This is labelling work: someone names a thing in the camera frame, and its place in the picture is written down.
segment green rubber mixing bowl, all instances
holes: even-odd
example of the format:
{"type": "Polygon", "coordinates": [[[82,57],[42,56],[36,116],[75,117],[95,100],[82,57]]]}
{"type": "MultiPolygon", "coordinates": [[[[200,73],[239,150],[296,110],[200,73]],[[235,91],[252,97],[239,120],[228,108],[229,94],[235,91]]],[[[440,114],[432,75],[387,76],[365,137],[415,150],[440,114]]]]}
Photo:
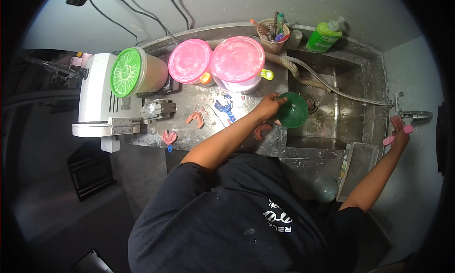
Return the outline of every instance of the green rubber mixing bowl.
{"type": "Polygon", "coordinates": [[[308,118],[308,105],[305,99],[295,92],[286,92],[278,98],[286,97],[287,101],[277,112],[277,119],[287,128],[298,128],[308,118]]]}

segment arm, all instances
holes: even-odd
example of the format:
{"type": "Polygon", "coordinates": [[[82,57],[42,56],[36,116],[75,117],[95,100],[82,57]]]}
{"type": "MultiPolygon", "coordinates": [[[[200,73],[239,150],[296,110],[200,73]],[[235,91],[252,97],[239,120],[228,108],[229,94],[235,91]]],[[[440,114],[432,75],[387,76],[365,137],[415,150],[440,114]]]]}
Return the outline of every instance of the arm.
{"type": "Polygon", "coordinates": [[[276,114],[287,100],[276,99],[279,95],[273,92],[265,96],[246,116],[196,145],[181,163],[194,162],[209,172],[215,171],[262,122],[276,114]]]}
{"type": "Polygon", "coordinates": [[[385,183],[387,183],[409,141],[409,134],[406,134],[403,130],[405,124],[401,117],[393,116],[391,121],[395,128],[395,139],[392,142],[390,151],[352,190],[346,201],[339,208],[339,211],[348,207],[358,207],[366,213],[384,189],[385,183]]]}

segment green container lid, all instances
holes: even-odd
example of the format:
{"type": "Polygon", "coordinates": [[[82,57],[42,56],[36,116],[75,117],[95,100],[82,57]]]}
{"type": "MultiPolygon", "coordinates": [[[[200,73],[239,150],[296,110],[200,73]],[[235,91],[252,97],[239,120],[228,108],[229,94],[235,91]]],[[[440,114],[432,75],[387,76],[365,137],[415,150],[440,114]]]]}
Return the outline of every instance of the green container lid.
{"type": "Polygon", "coordinates": [[[135,48],[124,49],[118,54],[111,70],[111,90],[117,97],[128,96],[141,75],[141,54],[135,48]]]}
{"type": "Polygon", "coordinates": [[[308,117],[308,105],[305,99],[295,92],[286,92],[278,98],[286,97],[287,101],[277,112],[277,119],[287,128],[297,128],[304,124],[308,117]]]}

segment wicker pen holder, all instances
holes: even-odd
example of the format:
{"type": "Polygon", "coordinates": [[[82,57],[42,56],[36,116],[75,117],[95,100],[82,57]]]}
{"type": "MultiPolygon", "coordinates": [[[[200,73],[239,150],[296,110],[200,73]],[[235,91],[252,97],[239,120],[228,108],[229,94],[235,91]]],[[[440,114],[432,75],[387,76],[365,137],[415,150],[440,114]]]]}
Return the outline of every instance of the wicker pen holder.
{"type": "MultiPolygon", "coordinates": [[[[259,22],[260,25],[264,26],[269,31],[272,31],[273,23],[274,20],[272,18],[265,19],[259,22]]],[[[286,24],[283,23],[282,28],[284,36],[289,35],[289,28],[286,26],[286,24]]],[[[279,54],[279,52],[283,48],[284,43],[287,41],[286,40],[282,42],[272,42],[267,39],[267,35],[264,35],[262,31],[259,30],[259,28],[256,28],[256,31],[258,32],[259,40],[261,42],[262,47],[264,48],[264,51],[270,52],[272,54],[279,54]]]]}

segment faucet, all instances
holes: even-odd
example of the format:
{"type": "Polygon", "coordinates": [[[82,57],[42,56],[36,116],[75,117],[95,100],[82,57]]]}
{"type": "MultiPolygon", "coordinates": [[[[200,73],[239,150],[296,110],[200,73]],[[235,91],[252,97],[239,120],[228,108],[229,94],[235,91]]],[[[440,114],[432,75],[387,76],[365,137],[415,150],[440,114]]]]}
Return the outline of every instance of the faucet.
{"type": "Polygon", "coordinates": [[[403,118],[412,118],[413,122],[419,121],[430,121],[433,119],[433,113],[428,111],[403,111],[400,107],[400,100],[399,98],[402,97],[404,94],[402,92],[394,92],[394,102],[395,102],[395,111],[396,114],[403,117],[403,118]]]}

